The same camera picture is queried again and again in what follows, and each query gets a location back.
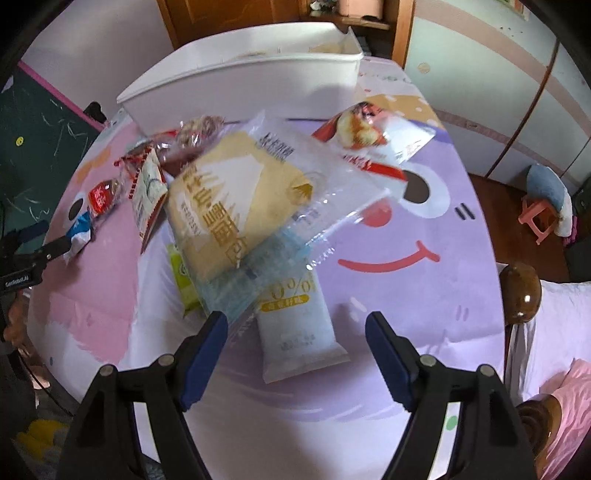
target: wooden cabinet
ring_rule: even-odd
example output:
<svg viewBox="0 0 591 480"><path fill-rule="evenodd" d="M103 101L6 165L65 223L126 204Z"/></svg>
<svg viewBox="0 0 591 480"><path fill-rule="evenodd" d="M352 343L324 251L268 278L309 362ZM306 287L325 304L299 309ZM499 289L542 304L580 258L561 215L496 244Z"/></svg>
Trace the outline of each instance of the wooden cabinet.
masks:
<svg viewBox="0 0 591 480"><path fill-rule="evenodd" d="M174 48L237 28L299 20L298 0L157 2Z"/></svg>

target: shelf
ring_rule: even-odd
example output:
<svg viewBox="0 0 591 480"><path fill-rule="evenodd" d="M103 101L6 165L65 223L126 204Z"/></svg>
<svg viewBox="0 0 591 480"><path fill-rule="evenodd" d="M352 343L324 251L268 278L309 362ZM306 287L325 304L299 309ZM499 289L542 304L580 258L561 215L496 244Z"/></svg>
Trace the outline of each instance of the shelf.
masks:
<svg viewBox="0 0 591 480"><path fill-rule="evenodd" d="M390 30L392 28L392 26L386 22L374 22L371 20L364 20L362 18L343 17L339 14L319 13L318 15L314 15L314 13L315 12L312 12L310 15L305 15L301 19L308 22L332 22L337 26L345 25L347 27L366 27L375 28L376 30Z"/></svg>

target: bread image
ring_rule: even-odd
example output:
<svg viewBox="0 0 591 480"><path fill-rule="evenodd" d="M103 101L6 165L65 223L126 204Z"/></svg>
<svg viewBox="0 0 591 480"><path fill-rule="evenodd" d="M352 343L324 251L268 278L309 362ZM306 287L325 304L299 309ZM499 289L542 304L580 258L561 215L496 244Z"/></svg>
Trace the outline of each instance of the bread image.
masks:
<svg viewBox="0 0 591 480"><path fill-rule="evenodd" d="M367 105L359 103L340 116L337 121L336 133L339 143L350 150L360 150L373 145L385 145L386 138L382 131L373 126L367 119Z"/></svg>

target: pink wall trim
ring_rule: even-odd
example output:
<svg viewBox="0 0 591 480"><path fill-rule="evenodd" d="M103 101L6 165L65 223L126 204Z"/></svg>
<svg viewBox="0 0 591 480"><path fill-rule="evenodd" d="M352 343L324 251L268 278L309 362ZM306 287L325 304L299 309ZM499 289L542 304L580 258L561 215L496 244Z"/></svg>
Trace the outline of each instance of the pink wall trim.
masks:
<svg viewBox="0 0 591 480"><path fill-rule="evenodd" d="M41 77L29 65L27 65L23 61L19 61L18 67L27 75L29 75L29 77L35 80L39 85L41 85L45 90L47 90L50 94L52 94L55 98L57 98L61 103L66 105L72 112L74 112L76 115L82 118L82 120L84 120L90 126L96 128L99 132L104 129L104 125L98 123L96 120L93 120L89 116L85 115L85 113L77 105L75 105L69 98L65 97L58 89L56 89L51 83L49 83L47 80Z"/></svg>
<svg viewBox="0 0 591 480"><path fill-rule="evenodd" d="M464 118L462 116L455 115L450 112L446 112L445 110L438 110L436 108L434 108L433 111L437 114L437 116L439 117L439 120L441 120L442 122L455 125L456 127L464 128L464 129L469 130L471 132L475 132L477 134L484 135L485 137L488 137L488 138L492 138L493 140L495 140L503 145L507 145L507 143L510 140L509 137L507 137L506 135L503 135L502 133L497 132L496 130L493 130L492 128L488 128L485 125L479 124L477 122L473 122L472 120L468 120L467 118ZM559 177L561 177L561 178L565 177L570 182L572 182L575 186L579 187L581 185L581 182L575 180L568 172L562 170L561 168L558 168L550 160L542 157L542 155L537 154L532 149L526 147L524 144L519 143L519 142L515 142L515 143L513 143L511 148L516 149L518 152L523 153L524 155L531 158L532 160L535 160L536 162L540 163L541 165L545 165L546 167L550 167L552 170L554 170L554 172Z"/></svg>
<svg viewBox="0 0 591 480"><path fill-rule="evenodd" d="M464 12L464 10L440 0L420 0L417 2L415 15L474 40L510 61L536 82L542 81L547 69L546 65L495 27ZM577 100L552 75L546 84L545 91L552 95L573 117L585 135L591 137L591 119L585 114Z"/></svg>

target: cartoon eye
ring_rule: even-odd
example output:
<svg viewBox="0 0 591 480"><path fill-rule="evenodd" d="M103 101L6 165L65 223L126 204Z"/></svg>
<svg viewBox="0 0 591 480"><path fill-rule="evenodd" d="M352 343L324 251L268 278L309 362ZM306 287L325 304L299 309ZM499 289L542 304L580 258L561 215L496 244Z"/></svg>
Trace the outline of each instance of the cartoon eye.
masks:
<svg viewBox="0 0 591 480"><path fill-rule="evenodd" d="M445 182L429 167L406 162L401 165L408 185L400 205L422 218L437 218L447 212L451 199Z"/></svg>
<svg viewBox="0 0 591 480"><path fill-rule="evenodd" d="M68 217L64 220L64 227L68 230L76 221L76 218L86 209L86 193L78 192L68 210Z"/></svg>

